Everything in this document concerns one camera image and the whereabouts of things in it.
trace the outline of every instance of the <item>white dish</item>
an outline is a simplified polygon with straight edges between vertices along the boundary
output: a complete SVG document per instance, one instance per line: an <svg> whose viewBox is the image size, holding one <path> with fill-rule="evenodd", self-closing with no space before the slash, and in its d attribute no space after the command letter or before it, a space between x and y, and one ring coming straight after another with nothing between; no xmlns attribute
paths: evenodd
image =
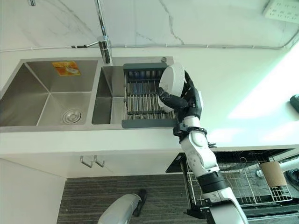
<svg viewBox="0 0 299 224"><path fill-rule="evenodd" d="M159 87L162 87L169 94L180 97L185 81L185 69L180 63L168 66L162 74ZM173 111L158 98L159 106L167 113Z"/></svg>

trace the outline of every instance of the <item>sticker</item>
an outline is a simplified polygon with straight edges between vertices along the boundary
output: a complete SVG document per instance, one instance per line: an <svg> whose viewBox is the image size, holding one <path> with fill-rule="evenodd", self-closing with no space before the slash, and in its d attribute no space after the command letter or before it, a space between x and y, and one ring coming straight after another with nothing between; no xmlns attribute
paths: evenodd
<svg viewBox="0 0 299 224"><path fill-rule="evenodd" d="M75 62L52 62L60 76L79 76L79 68Z"/></svg>

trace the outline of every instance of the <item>countertop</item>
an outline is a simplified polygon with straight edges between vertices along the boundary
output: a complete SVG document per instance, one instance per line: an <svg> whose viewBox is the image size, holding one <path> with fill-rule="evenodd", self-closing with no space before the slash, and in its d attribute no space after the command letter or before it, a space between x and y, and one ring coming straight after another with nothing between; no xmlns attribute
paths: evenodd
<svg viewBox="0 0 299 224"><path fill-rule="evenodd" d="M175 62L182 63L202 91L202 126L221 150L299 147L299 114L288 104L288 99L299 91L295 60L298 48L291 52L123 48L113 49L112 53L115 57L173 56ZM21 59L94 56L100 56L97 48L0 53L0 89ZM180 150L180 146L171 128L0 134L0 156L109 150Z"/></svg>

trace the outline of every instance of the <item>stainless steel sink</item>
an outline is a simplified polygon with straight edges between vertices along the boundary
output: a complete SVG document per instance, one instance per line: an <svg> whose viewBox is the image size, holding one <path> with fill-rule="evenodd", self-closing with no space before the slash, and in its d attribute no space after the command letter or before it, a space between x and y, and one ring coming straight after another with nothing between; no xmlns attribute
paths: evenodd
<svg viewBox="0 0 299 224"><path fill-rule="evenodd" d="M122 129L123 65L161 58L116 57L108 67L100 58L21 60L0 92L0 132ZM80 75L59 75L52 63L62 61L74 61Z"/></svg>
<svg viewBox="0 0 299 224"><path fill-rule="evenodd" d="M122 66L101 69L92 124L121 124L124 119L124 84Z"/></svg>
<svg viewBox="0 0 299 224"><path fill-rule="evenodd" d="M52 61L24 63L1 100L1 126L84 124L97 62L75 61L81 75L73 76Z"/></svg>

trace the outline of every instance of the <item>drain strainer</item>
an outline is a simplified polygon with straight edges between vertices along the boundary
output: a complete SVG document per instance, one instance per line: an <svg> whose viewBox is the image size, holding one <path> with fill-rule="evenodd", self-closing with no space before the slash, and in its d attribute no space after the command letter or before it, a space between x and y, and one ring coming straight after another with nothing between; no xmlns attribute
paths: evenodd
<svg viewBox="0 0 299 224"><path fill-rule="evenodd" d="M78 109L70 109L66 111L62 117L62 121L67 125L72 125L80 121L82 112Z"/></svg>

